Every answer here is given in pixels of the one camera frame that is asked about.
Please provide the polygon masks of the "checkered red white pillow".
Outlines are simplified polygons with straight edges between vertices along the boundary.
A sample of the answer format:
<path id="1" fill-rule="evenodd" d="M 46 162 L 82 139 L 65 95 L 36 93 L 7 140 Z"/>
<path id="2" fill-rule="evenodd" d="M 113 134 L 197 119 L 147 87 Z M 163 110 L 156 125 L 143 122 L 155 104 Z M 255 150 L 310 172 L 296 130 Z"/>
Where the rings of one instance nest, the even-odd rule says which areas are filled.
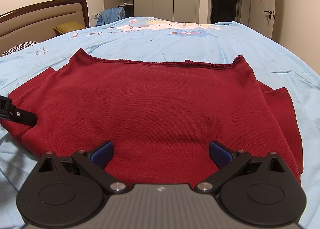
<path id="1" fill-rule="evenodd" d="M 14 52 L 23 50 L 25 48 L 29 48 L 29 47 L 31 47 L 31 46 L 33 46 L 35 44 L 38 44 L 38 42 L 37 41 L 28 41 L 28 42 L 24 42 L 24 43 L 18 44 L 16 46 L 13 46 L 13 47 L 7 49 L 6 51 L 4 51 L 2 56 L 6 56 L 6 55 L 9 55 L 9 54 L 12 54 Z"/>

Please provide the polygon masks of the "olive green pillow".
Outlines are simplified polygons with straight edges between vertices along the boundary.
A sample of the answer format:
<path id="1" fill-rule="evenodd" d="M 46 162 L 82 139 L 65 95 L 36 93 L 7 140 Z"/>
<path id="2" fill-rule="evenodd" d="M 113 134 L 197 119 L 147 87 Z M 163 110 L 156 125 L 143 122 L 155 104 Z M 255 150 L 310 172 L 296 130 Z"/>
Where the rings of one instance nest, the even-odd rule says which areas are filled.
<path id="1" fill-rule="evenodd" d="M 86 29 L 86 26 L 76 21 L 59 24 L 58 26 L 53 27 L 53 30 L 56 32 L 56 35 L 62 35 L 68 32 L 82 30 L 82 29 Z"/>

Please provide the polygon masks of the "blue garment on chair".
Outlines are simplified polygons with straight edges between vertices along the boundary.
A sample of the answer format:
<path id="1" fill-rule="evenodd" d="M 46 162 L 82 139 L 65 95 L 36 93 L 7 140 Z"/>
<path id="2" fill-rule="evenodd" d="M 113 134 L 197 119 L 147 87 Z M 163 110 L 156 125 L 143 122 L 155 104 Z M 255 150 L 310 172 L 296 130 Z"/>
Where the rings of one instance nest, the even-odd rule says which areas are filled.
<path id="1" fill-rule="evenodd" d="M 123 7 L 106 9 L 99 15 L 96 26 L 110 24 L 124 18 L 125 10 Z"/>

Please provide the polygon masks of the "brown beige bed headboard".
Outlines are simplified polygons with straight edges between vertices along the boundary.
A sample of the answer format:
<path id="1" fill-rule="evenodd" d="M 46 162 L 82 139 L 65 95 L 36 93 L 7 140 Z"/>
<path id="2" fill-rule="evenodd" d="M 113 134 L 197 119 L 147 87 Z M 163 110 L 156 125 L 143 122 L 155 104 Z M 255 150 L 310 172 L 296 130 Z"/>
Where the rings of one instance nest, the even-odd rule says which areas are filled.
<path id="1" fill-rule="evenodd" d="M 86 0 L 52 0 L 1 15 L 1 54 L 29 41 L 43 42 L 58 35 L 55 27 L 77 22 L 89 27 Z"/>

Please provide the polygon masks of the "dark red long-sleeve shirt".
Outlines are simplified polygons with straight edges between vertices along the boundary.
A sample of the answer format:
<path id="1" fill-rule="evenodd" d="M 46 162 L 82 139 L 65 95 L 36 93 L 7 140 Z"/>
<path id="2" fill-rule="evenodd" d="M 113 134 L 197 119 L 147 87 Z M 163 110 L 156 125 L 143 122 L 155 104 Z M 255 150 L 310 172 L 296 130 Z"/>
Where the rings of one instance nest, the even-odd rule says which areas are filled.
<path id="1" fill-rule="evenodd" d="M 302 139 L 286 88 L 259 82 L 244 57 L 229 65 L 105 60 L 78 50 L 59 70 L 45 70 L 10 93 L 35 113 L 34 127 L 1 125 L 32 154 L 68 156 L 109 140 L 105 170 L 127 184 L 189 183 L 217 171 L 216 140 L 254 156 L 275 151 L 296 178 Z"/>

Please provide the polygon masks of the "white bedroom door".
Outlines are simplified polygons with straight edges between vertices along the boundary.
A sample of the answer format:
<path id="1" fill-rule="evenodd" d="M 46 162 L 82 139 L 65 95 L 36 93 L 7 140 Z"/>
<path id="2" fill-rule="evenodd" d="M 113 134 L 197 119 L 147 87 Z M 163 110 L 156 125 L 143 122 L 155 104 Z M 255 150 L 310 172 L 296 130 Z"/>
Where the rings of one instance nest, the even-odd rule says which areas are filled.
<path id="1" fill-rule="evenodd" d="M 271 39 L 275 16 L 269 19 L 264 10 L 270 10 L 275 13 L 275 7 L 276 0 L 251 0 L 249 27 Z"/>

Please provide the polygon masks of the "light blue cartoon bedsheet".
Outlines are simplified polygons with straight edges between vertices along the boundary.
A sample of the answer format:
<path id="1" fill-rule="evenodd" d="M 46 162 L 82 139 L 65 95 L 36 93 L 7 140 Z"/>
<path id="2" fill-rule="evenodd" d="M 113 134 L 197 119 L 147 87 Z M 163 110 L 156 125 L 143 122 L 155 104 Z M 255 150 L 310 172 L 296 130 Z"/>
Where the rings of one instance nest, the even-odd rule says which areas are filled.
<path id="1" fill-rule="evenodd" d="M 307 206 L 300 224 L 319 228 L 319 74 L 291 51 L 236 22 L 213 25 L 131 17 L 75 30 L 1 57 L 1 95 L 44 70 L 58 70 L 83 49 L 101 59 L 145 62 L 185 60 L 229 64 L 244 56 L 256 78 L 290 93 L 302 136 L 302 186 Z"/>

